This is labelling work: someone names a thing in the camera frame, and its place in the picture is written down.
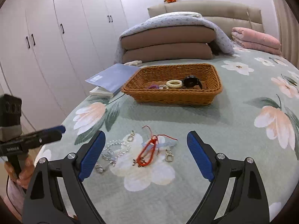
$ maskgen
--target beige upholstered headboard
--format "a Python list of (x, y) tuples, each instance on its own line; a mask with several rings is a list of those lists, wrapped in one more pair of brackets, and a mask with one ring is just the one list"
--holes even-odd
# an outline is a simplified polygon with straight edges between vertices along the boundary
[(229, 38), (233, 27), (264, 32), (260, 9), (239, 3), (209, 0), (179, 1), (150, 7), (148, 12), (151, 18), (171, 12), (197, 12), (218, 25)]

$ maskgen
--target silver screw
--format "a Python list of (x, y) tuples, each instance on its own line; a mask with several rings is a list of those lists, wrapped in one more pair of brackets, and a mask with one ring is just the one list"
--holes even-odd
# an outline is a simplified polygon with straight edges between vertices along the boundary
[(248, 157), (248, 158), (247, 158), (247, 162), (249, 162), (249, 163), (253, 163), (254, 161), (253, 161), (253, 159), (252, 159), (251, 157)]
[(39, 163), (44, 163), (47, 159), (46, 158), (41, 158), (40, 160), (38, 160)]
[(223, 153), (218, 153), (217, 154), (217, 157), (219, 158), (219, 159), (225, 159), (225, 155), (223, 154)]
[(75, 153), (68, 154), (68, 159), (74, 159), (76, 157)]

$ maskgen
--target human hand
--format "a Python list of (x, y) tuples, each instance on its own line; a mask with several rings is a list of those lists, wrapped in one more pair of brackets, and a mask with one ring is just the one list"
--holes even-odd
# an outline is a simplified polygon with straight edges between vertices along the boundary
[(13, 166), (9, 162), (4, 163), (4, 168), (7, 171), (10, 179), (16, 182), (18, 185), (23, 187), (24, 189), (28, 188), (29, 182), (31, 180), (32, 174), (34, 172), (34, 165), (32, 158), (29, 156), (25, 160), (25, 167), (22, 172), (19, 174), (19, 178), (17, 179), (15, 170)]

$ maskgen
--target book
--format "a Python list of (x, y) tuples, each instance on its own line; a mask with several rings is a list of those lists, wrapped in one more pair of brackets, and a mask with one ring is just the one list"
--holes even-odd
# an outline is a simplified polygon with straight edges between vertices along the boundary
[(111, 93), (114, 96), (120, 91), (121, 87), (129, 80), (129, 78), (138, 70), (140, 70), (140, 68), (137, 66), (127, 66), (118, 63), (107, 68), (106, 70), (99, 72), (85, 81), (97, 86), (89, 93), (97, 93), (93, 95), (103, 96)]

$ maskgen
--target wicker basket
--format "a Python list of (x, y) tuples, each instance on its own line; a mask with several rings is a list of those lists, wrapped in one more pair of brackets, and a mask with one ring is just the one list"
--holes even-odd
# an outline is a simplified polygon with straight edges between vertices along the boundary
[[(189, 75), (199, 78), (203, 88), (195, 86), (192, 89), (147, 89), (152, 84), (166, 84), (169, 80), (182, 80)], [(137, 102), (208, 105), (222, 92), (222, 84), (216, 68), (206, 63), (149, 66), (137, 71), (121, 90)]]

